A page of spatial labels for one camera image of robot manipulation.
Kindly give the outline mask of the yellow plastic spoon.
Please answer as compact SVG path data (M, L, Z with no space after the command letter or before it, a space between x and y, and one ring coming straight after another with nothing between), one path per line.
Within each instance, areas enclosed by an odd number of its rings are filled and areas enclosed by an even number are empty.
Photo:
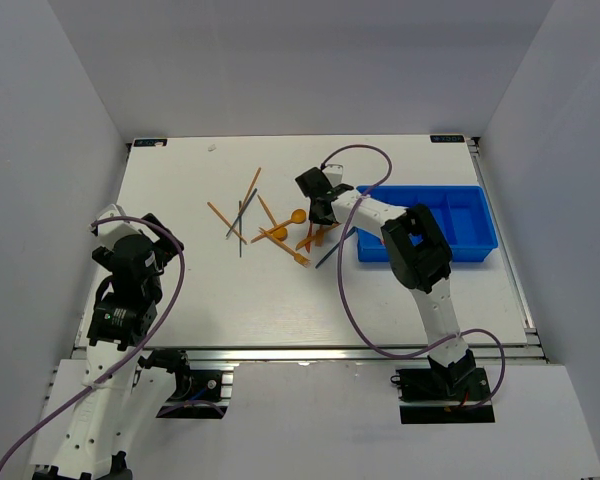
M266 233L271 234L277 240L284 241L288 236L287 227L289 225L303 224L306 221L306 219L307 219L306 212L303 209L296 209L292 212L292 214L288 220L266 230L264 233L260 233L259 235L257 235L256 237L254 237L251 240L251 244L263 239L265 237Z
M263 198L262 198L260 195L257 195L257 198L258 198L258 200L259 200L259 202L260 202L260 204L261 204L261 206L262 206L263 210L265 211L265 213L266 213L266 215L267 215L268 219L269 219L269 220L270 220L270 222L272 223L272 226L273 226L273 227L276 227L276 230L274 230L274 231L272 232L272 235L273 235L273 236L274 236L276 239L278 239L278 240L281 240L281 241L284 241L284 240L287 238L287 236L288 236L288 231L287 231L287 229L286 229L285 227L280 227L280 226L279 226L278 222L276 221L276 219L275 219L275 217L274 217L273 213L272 213L272 212L271 212L271 210L269 209L269 207L268 207L268 205L266 204L266 202L264 201L264 199L263 199Z

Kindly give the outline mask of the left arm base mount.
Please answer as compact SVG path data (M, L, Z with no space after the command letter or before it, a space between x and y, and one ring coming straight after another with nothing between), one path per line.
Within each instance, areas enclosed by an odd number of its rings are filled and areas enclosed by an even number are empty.
M138 360L138 376L145 371L164 373L175 381L174 390L157 413L158 418L222 419L221 370L194 369L184 350L156 349Z

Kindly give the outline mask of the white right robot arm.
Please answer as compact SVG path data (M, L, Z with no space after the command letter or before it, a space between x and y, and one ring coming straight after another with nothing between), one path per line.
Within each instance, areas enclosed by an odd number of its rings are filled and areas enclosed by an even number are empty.
M353 186L333 182L342 177L313 167L296 178L310 200L309 217L320 225L339 223L382 241L397 281L412 294L429 350L433 390L452 399L464 391L475 370L474 355L462 338L450 292L452 251L430 209L391 205Z

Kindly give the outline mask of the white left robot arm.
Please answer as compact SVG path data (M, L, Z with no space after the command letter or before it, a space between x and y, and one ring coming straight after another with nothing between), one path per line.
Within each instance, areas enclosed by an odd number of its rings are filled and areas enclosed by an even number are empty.
M184 259L183 244L154 214L133 218L116 204L91 230L99 241L92 258L108 275L96 290L87 332L85 391L71 407L57 453L36 479L132 478L129 456L151 419L191 387L184 353L142 353L166 319L168 312L157 308L161 277L172 259Z

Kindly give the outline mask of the red plastic knife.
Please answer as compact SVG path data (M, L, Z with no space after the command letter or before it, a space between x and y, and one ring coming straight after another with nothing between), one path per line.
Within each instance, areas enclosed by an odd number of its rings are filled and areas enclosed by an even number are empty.
M307 232L307 236L305 238L305 240L307 241L304 245L304 249L306 250L307 253L311 252L311 238L313 236L313 223L309 222L309 228L308 228L308 232Z

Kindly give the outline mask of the blue plastic knife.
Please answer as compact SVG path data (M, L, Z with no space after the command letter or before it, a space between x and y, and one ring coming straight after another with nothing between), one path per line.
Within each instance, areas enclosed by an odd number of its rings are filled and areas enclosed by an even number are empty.
M353 227L351 228L345 235L344 240L345 242L352 236L354 235L356 232L356 228ZM340 242L338 242L336 245L334 245L315 265L315 269L319 269L326 261L329 260L329 258L334 255L340 248Z

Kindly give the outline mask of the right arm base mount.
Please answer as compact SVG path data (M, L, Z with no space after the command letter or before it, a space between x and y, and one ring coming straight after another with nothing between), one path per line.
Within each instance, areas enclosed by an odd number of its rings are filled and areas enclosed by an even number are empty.
M424 368L397 370L390 378L398 390L403 425L491 424L495 414L490 385L483 368L477 368L458 390L449 393L433 372Z

